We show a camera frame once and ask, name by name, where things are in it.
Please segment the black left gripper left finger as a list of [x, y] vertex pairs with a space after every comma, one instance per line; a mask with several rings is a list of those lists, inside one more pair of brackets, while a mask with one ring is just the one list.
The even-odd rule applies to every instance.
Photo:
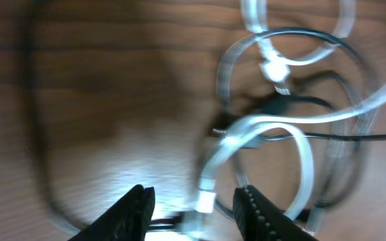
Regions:
[[135, 185], [69, 241], [144, 241], [154, 207], [154, 188]]

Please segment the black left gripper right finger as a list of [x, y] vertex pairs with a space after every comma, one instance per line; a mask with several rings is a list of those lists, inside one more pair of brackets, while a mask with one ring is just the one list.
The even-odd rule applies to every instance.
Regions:
[[233, 215], [244, 241], [318, 241], [252, 185], [236, 188]]

